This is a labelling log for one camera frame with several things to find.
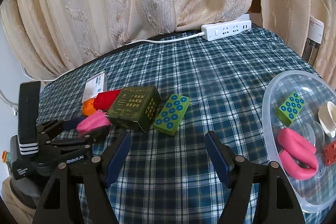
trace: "power outlet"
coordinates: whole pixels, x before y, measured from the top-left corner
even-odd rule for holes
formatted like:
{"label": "power outlet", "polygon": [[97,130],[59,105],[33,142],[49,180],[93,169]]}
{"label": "power outlet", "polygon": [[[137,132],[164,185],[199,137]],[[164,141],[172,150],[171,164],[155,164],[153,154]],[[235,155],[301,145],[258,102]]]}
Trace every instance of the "power outlet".
{"label": "power outlet", "polygon": [[205,40],[212,41],[239,34],[251,29],[251,20],[235,19],[227,22],[205,24],[201,26],[202,36]]}

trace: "bed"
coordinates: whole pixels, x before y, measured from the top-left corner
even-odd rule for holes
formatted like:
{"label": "bed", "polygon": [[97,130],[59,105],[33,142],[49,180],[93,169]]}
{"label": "bed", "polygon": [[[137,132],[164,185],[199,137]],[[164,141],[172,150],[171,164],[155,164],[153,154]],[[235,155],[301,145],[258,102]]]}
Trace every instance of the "bed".
{"label": "bed", "polygon": [[[189,31],[163,38],[196,33]],[[37,123],[81,114],[85,82],[105,70],[108,90],[156,86],[160,109],[172,93],[190,97],[190,106],[174,137],[129,131],[132,145],[118,181],[107,189],[120,223],[217,223],[229,195],[217,178],[204,145],[213,130],[223,144],[251,162],[267,164],[261,107],[268,83],[286,70],[314,69],[273,32],[254,27],[236,36],[208,42],[193,38],[166,44],[135,43],[118,48],[64,75],[40,96]],[[100,155],[104,143],[94,144]],[[76,137],[64,132],[62,137]],[[85,189],[79,185],[83,217],[91,223]],[[258,186],[253,185],[245,223],[251,223]],[[330,208],[304,214],[321,223]]]}

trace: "plastic bowl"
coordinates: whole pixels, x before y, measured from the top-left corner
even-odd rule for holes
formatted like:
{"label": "plastic bowl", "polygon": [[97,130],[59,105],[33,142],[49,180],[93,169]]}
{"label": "plastic bowl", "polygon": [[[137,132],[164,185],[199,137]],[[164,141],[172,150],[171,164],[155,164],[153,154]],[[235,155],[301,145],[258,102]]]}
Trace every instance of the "plastic bowl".
{"label": "plastic bowl", "polygon": [[336,92],[319,77],[305,71],[285,71],[268,84],[262,102],[262,125],[269,161],[280,163],[282,150],[276,138],[285,125],[275,115],[276,109],[295,91],[305,100],[305,106],[290,128],[301,134],[316,147],[319,170],[308,180],[296,180],[287,173],[301,209],[316,213],[336,200],[336,164],[325,166],[323,148],[332,142],[318,123],[318,110],[328,101],[336,103]]}

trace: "white wall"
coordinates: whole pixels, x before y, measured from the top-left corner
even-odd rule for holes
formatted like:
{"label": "white wall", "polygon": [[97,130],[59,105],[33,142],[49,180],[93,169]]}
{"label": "white wall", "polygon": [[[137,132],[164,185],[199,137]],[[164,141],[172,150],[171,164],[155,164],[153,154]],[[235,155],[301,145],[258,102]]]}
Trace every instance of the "white wall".
{"label": "white wall", "polygon": [[[2,22],[0,20],[0,89],[8,100],[17,103],[20,84],[29,81],[21,71],[20,64],[15,58],[7,42]],[[17,134],[17,116],[13,110],[0,100],[0,153],[9,151],[9,141]],[[8,177],[7,167],[0,162],[0,188]]]}

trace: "screw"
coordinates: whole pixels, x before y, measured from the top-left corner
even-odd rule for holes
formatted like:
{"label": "screw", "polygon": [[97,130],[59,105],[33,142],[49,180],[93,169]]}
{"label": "screw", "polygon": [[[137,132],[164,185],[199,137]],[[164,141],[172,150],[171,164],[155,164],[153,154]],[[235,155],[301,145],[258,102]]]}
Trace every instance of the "screw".
{"label": "screw", "polygon": [[243,156],[236,156],[236,161],[243,162],[245,159]]}
{"label": "screw", "polygon": [[61,162],[61,163],[58,165],[58,168],[59,168],[59,169],[64,169],[66,166],[67,166],[67,164],[66,164],[65,162]]}
{"label": "screw", "polygon": [[100,157],[99,156],[94,156],[92,159],[91,159],[92,162],[96,163],[96,162],[100,162]]}
{"label": "screw", "polygon": [[279,163],[277,163],[276,161],[273,161],[273,162],[271,162],[271,166],[273,168],[278,168],[279,167]]}

